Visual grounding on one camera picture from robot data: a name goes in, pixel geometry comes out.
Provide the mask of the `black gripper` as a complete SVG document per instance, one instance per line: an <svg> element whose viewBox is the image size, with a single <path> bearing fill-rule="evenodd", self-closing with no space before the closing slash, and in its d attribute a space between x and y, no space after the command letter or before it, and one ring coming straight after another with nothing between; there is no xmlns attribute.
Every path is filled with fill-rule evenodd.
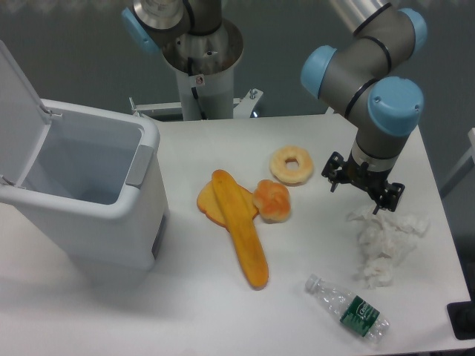
<svg viewBox="0 0 475 356"><path fill-rule="evenodd" d="M380 210L395 212L404 193L404 184L387 182L390 172L391 169L371 171L366 162L359 165L352 156L345 161L340 153L334 151L321 175L331 184L331 192L334 192L339 184L351 184L367 192L376 204L373 215L377 215Z"/></svg>

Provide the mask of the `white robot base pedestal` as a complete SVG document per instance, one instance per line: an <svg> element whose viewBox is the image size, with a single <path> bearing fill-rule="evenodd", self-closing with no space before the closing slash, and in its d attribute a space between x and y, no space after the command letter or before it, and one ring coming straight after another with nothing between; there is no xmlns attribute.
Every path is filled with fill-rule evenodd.
<svg viewBox="0 0 475 356"><path fill-rule="evenodd" d="M180 114L185 121L258 116L255 108L263 91L252 88L245 96L235 97L235 67L243 55L243 37L230 21L223 19L215 32L205 36L184 33L159 51L175 73L180 101L132 102L134 115L162 119Z"/></svg>

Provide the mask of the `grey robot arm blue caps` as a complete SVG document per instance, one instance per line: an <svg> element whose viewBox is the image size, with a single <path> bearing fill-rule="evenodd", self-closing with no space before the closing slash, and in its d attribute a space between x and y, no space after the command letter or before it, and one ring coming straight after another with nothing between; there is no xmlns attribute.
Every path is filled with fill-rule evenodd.
<svg viewBox="0 0 475 356"><path fill-rule="evenodd" d="M322 174L332 185L365 191L377 209L395 211L404 191L387 178L424 108L421 89L391 71L425 43L425 20L388 1L333 1L353 34L345 50L314 50L301 84L357 129L350 155L332 154ZM176 74L183 118L230 119L234 69L243 37L225 19L220 1L134 1L122 11L132 39L146 52L161 52Z"/></svg>

